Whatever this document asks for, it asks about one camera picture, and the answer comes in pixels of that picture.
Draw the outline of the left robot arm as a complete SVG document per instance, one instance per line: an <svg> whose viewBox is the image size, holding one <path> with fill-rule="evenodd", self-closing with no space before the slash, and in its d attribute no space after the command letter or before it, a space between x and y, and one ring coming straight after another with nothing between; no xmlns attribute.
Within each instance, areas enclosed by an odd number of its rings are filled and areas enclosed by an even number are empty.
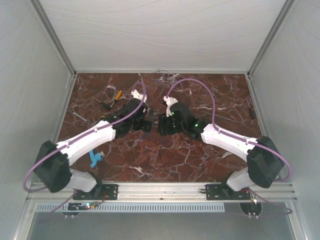
<svg viewBox="0 0 320 240"><path fill-rule="evenodd" d="M91 199L103 193L103 183L93 173L71 166L94 148L118 139L131 130L149 132L152 122L145 120L148 106L132 98L120 110L109 113L90 129L58 143L44 142L35 160L34 173L52 193L65 188L86 193Z"/></svg>

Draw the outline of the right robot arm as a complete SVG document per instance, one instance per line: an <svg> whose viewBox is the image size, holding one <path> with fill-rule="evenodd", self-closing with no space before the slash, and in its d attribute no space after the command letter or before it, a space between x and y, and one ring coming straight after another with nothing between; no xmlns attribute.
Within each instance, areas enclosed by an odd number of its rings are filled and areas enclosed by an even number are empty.
<svg viewBox="0 0 320 240"><path fill-rule="evenodd" d="M269 188L284 167L269 137L246 137L214 126L208 119L197 118L186 104L175 98L168 98L164 105L166 111L158 117L157 127L161 136L184 133L192 140L224 149L246 162L245 168L231 173L221 186L225 198L232 199L240 190L254 185Z"/></svg>

